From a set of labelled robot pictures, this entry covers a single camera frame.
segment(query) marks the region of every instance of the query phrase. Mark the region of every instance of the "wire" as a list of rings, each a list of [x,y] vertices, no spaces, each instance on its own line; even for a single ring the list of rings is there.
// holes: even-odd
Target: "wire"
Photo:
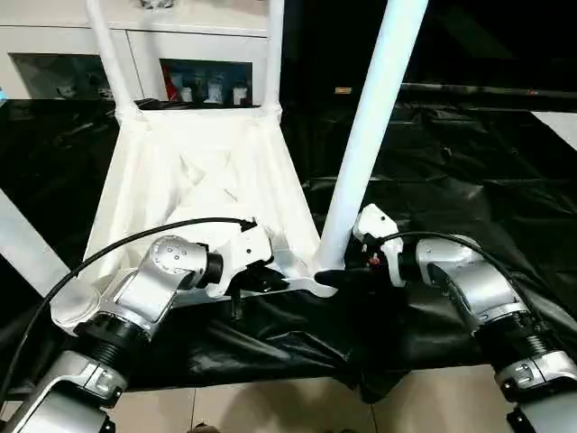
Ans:
[[[12,360],[8,366],[8,371],[4,379],[2,380],[2,387],[0,387],[0,408],[4,407],[4,403],[10,389],[10,384],[12,382],[12,378],[14,376],[14,372],[16,370],[16,365],[18,365],[18,361],[20,360],[20,355],[22,354],[24,345],[28,340],[28,337],[31,334],[34,325],[38,321],[39,317],[41,316],[42,312],[48,307],[50,301],[54,299],[56,295],[62,290],[62,288],[78,275],[79,272],[87,268],[89,265],[94,263],[96,260],[102,258],[103,256],[107,255],[108,253],[112,252],[116,248],[119,248],[123,245],[129,244],[130,242],[136,241],[138,239],[142,239],[143,237],[156,235],[160,232],[166,232],[167,230],[171,230],[173,228],[179,228],[182,226],[193,226],[196,224],[204,224],[204,223],[229,223],[229,224],[239,224],[242,230],[251,228],[254,226],[254,223],[251,221],[246,221],[243,219],[237,218],[227,218],[227,217],[209,217],[209,218],[195,218],[195,219],[187,219],[184,221],[178,221],[177,223],[166,224],[165,226],[154,227],[149,230],[144,230],[142,232],[136,233],[134,235],[126,236],[124,239],[120,241],[116,241],[113,244],[108,245],[107,247],[103,248],[102,250],[98,251],[97,253],[88,257],[84,262],[82,262],[79,266],[74,268],[70,271],[62,280],[60,280],[46,295],[46,297],[42,300],[36,311],[34,312],[28,326],[24,330],[22,338],[20,339],[20,343],[16,347]]]

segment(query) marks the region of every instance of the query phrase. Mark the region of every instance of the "tile floor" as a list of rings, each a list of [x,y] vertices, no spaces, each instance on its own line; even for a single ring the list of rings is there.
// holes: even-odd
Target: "tile floor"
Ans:
[[[201,421],[223,433],[506,433],[508,411],[492,370],[478,366],[413,372],[374,405],[321,378],[126,393],[111,418],[119,433],[185,433]]]

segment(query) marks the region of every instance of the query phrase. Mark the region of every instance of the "cabinet door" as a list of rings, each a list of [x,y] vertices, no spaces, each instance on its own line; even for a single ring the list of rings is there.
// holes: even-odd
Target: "cabinet door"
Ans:
[[[129,91],[142,98],[125,31],[112,31]],[[90,29],[0,27],[0,88],[11,99],[108,99],[110,87]]]
[[[266,38],[169,32],[128,32],[128,38],[145,97],[167,100],[168,86],[177,98],[184,88],[193,102],[212,102],[206,89],[210,93],[216,81],[224,106],[239,105],[235,88],[246,88],[254,105],[262,103]]]

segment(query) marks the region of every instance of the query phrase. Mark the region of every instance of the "black tarp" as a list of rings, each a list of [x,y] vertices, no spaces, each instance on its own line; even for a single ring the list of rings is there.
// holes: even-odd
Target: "black tarp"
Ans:
[[[577,151],[527,111],[408,100],[401,95],[366,203],[376,203],[402,229],[476,239],[507,264],[577,356]],[[352,120],[352,109],[334,105],[289,107],[283,117],[319,229]],[[69,266],[82,256],[117,132],[106,103],[14,101],[0,108],[0,188]],[[16,335],[8,330],[38,297],[2,265],[4,370]],[[331,299],[271,294],[245,300],[243,313],[232,320],[229,303],[172,311],[131,386],[330,375],[361,385],[372,401],[411,369],[484,362],[449,301],[420,284],[402,295],[361,284]],[[46,364],[39,359],[54,356],[64,337],[46,317],[34,339],[19,383],[37,377]]]

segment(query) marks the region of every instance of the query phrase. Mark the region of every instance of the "white tube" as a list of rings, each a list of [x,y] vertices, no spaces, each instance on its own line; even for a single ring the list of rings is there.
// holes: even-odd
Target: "white tube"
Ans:
[[[69,268],[1,189],[0,221],[0,254],[38,293],[46,296],[69,273]],[[96,289],[74,279],[50,303],[52,320],[70,330],[94,312],[98,301]]]
[[[280,65],[282,62],[282,27],[284,24],[285,1],[269,1],[269,40],[267,57],[266,88],[262,107],[267,112],[280,109]]]
[[[121,121],[124,115],[134,115],[140,113],[140,111],[133,102],[126,86],[126,80],[116,55],[116,48],[114,47],[99,0],[87,0],[87,12],[92,30],[96,34],[100,59],[105,68],[108,84],[110,84],[110,89],[116,102],[116,117]]]
[[[316,252],[318,269],[343,267],[380,144],[407,70],[428,0],[389,0],[362,88],[361,101]]]

